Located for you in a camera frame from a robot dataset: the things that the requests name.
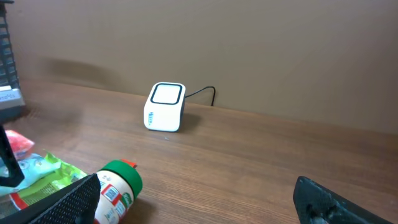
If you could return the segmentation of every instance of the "snack package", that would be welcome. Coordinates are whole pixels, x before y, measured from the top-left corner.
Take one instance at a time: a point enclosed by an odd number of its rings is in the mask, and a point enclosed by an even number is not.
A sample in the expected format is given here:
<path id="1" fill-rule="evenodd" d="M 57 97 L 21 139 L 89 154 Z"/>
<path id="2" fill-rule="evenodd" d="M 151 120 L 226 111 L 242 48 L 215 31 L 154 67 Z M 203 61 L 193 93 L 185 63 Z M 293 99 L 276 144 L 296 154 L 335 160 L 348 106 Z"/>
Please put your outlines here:
<path id="1" fill-rule="evenodd" d="M 0 196 L 28 188 L 40 178 L 61 167 L 61 162 L 51 163 L 38 154 L 32 154 L 28 158 L 18 161 L 18 164 L 22 173 L 24 173 L 25 179 L 17 187 L 0 186 Z M 0 167 L 0 174 L 8 176 L 8 168 L 6 166 Z"/>
<path id="2" fill-rule="evenodd" d="M 60 168 L 49 173 L 24 190 L 0 197 L 0 218 L 18 212 L 87 176 L 80 169 L 63 162 L 49 152 L 44 160 L 53 165 L 60 164 Z"/>
<path id="3" fill-rule="evenodd" d="M 33 141 L 13 130 L 6 130 L 8 141 L 17 160 L 25 159 L 32 154 Z"/>

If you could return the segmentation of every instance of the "device screen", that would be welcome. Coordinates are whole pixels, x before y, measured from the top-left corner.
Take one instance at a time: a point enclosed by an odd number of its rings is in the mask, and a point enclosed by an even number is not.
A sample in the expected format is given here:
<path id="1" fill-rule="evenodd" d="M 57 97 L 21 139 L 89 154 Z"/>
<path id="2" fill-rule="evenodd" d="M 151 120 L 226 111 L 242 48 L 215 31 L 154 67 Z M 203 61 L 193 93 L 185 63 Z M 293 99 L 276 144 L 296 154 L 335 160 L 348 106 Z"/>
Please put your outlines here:
<path id="1" fill-rule="evenodd" d="M 175 84 L 159 84 L 152 97 L 153 103 L 176 104 L 181 94 L 181 86 Z"/>

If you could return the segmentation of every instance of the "green plastic wrapper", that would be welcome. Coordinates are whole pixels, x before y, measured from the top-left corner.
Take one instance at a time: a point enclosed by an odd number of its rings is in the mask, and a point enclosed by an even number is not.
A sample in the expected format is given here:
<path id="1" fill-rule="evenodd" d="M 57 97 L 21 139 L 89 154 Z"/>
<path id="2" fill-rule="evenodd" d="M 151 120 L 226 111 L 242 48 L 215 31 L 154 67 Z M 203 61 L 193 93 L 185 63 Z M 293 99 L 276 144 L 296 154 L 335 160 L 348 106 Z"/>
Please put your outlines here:
<path id="1" fill-rule="evenodd" d="M 4 218 L 18 212 L 19 210 L 22 210 L 87 176 L 87 174 L 79 168 L 70 165 L 67 162 L 63 162 L 61 159 L 55 157 L 49 152 L 44 159 L 53 164 L 60 162 L 61 166 L 49 175 L 39 179 L 30 187 L 20 190 L 19 192 L 0 197 L 0 218 Z"/>

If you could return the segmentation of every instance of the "power cord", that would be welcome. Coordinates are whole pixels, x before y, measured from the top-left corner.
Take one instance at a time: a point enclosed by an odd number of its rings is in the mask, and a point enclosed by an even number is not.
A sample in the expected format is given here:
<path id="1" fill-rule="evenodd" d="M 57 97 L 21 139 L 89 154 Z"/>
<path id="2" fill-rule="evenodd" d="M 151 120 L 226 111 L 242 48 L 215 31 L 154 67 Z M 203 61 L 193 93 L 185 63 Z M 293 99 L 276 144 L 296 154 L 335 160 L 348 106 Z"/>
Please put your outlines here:
<path id="1" fill-rule="evenodd" d="M 193 96 L 193 95 L 195 95 L 195 94 L 197 94 L 197 93 L 199 93 L 199 92 L 201 92 L 201 91 L 203 91 L 203 90 L 206 90 L 207 88 L 212 88 L 212 89 L 214 90 L 214 91 L 213 91 L 213 100 L 211 101 L 211 106 L 214 106 L 214 97 L 216 96 L 216 88 L 215 88 L 214 86 L 206 86 L 206 87 L 204 87 L 203 89 L 198 90 L 198 91 L 196 91 L 196 92 L 194 92 L 194 93 L 191 93 L 191 94 L 189 94 L 189 95 L 187 95 L 187 96 L 185 96 L 185 97 L 187 98 L 187 97 Z"/>

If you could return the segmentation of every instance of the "wooden table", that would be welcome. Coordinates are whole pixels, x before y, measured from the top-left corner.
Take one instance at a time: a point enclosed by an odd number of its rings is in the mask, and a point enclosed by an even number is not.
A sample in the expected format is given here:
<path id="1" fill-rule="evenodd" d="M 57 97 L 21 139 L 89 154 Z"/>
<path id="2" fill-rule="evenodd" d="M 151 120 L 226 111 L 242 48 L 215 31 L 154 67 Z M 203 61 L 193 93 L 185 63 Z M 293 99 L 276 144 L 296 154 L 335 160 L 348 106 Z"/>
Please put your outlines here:
<path id="1" fill-rule="evenodd" d="M 138 163 L 144 188 L 123 223 L 298 223 L 305 175 L 398 222 L 398 137 L 187 103 L 178 133 L 148 131 L 146 97 L 26 81 L 14 128 L 87 172 Z"/>

